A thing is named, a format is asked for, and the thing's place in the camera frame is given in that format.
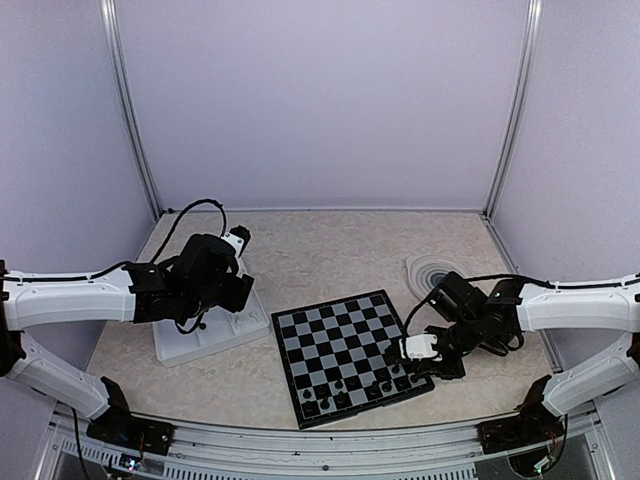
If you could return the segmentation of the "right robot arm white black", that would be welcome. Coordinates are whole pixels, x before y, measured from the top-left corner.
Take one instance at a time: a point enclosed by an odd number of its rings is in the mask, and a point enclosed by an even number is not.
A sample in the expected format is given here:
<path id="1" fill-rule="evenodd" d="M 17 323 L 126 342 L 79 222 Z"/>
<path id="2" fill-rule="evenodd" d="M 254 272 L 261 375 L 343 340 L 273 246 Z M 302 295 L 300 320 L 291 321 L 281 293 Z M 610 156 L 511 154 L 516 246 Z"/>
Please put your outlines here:
<path id="1" fill-rule="evenodd" d="M 522 448 L 567 433 L 562 417 L 596 397 L 639 378 L 639 277 L 549 282 L 516 274 L 492 276 L 490 294 L 475 279 L 447 273 L 423 299 L 450 327 L 402 334 L 388 348 L 394 362 L 417 377 L 464 375 L 463 359 L 477 348 L 506 356 L 523 346 L 527 332 L 604 329 L 620 332 L 609 347 L 567 371 L 546 375 L 529 388 L 514 416 L 479 424 L 484 453 Z"/>

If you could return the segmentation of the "black white chessboard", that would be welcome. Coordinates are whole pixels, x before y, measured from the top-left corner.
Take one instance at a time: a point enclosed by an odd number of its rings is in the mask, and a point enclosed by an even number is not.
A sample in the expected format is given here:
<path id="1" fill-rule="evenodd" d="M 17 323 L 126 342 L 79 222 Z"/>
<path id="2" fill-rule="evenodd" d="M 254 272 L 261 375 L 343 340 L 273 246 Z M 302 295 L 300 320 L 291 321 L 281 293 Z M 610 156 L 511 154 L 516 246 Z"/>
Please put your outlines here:
<path id="1" fill-rule="evenodd" d="M 401 337 L 402 322 L 388 294 L 377 290 L 315 305 L 275 312 L 271 315 L 279 347 L 282 367 L 298 428 L 319 427 L 356 416 L 364 411 L 396 404 L 434 390 L 431 377 L 420 378 L 412 385 L 410 377 L 415 369 L 398 364 L 399 374 L 393 374 L 395 363 L 387 360 L 385 350 L 394 339 Z M 376 371 L 386 369 L 388 377 L 379 380 Z M 395 380 L 405 377 L 409 387 L 396 388 Z M 357 388 L 350 388 L 347 381 L 357 378 Z M 337 380 L 344 383 L 336 389 Z M 367 388 L 376 381 L 381 396 L 372 398 Z M 390 381 L 389 392 L 381 390 L 383 382 Z M 316 388 L 327 387 L 328 394 L 318 397 Z M 309 390 L 312 397 L 305 400 L 302 393 Z M 335 397 L 345 392 L 348 400 L 343 405 L 335 403 Z M 320 402 L 328 398 L 330 407 L 320 408 Z M 313 416 L 306 416 L 302 404 L 316 403 Z"/>

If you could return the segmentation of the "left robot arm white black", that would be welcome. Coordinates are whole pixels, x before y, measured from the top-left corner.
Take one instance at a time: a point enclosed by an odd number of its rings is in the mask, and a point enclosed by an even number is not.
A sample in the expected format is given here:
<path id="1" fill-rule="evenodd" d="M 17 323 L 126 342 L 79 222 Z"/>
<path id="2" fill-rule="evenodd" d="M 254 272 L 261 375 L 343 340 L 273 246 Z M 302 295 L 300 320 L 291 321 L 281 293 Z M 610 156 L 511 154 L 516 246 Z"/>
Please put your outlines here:
<path id="1" fill-rule="evenodd" d="M 223 227 L 217 235 L 192 235 L 179 254 L 165 260 L 154 256 L 146 263 L 122 261 L 94 273 L 46 276 L 2 270 L 2 376 L 85 417 L 92 439 L 167 454 L 172 424 L 133 415 L 115 381 L 84 373 L 46 350 L 26 330 L 84 321 L 169 320 L 180 333 L 191 334 L 215 307 L 229 313 L 244 309 L 254 279 L 241 273 L 239 260 L 250 238 L 242 225 Z"/>

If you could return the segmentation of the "white plastic tray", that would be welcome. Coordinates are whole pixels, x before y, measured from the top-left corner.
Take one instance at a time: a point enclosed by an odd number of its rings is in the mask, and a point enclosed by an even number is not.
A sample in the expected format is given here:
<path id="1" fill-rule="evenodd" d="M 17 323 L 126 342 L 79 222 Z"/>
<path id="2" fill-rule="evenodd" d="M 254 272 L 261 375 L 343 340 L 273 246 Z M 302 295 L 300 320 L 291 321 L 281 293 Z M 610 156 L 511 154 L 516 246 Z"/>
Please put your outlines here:
<path id="1" fill-rule="evenodd" d="M 176 367 L 267 336 L 271 330 L 271 321 L 255 289 L 252 289 L 246 307 L 261 307 L 268 326 L 236 335 L 230 321 L 230 316 L 235 313 L 229 313 L 220 307 L 211 309 L 203 317 L 202 322 L 207 324 L 206 330 L 198 329 L 189 335 L 181 334 L 171 320 L 154 323 L 152 330 L 157 360 L 165 368 Z"/>

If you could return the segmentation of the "black king piece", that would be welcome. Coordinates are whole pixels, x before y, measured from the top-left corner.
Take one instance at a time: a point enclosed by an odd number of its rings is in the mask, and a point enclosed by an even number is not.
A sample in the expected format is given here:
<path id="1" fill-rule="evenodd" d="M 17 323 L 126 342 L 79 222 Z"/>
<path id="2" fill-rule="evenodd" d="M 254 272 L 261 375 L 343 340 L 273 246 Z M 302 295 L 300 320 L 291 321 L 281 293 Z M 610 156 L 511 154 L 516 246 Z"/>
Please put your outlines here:
<path id="1" fill-rule="evenodd" d="M 372 398 L 378 398 L 381 396 L 381 392 L 376 381 L 372 382 L 369 385 L 369 387 L 367 388 L 367 392 Z"/>

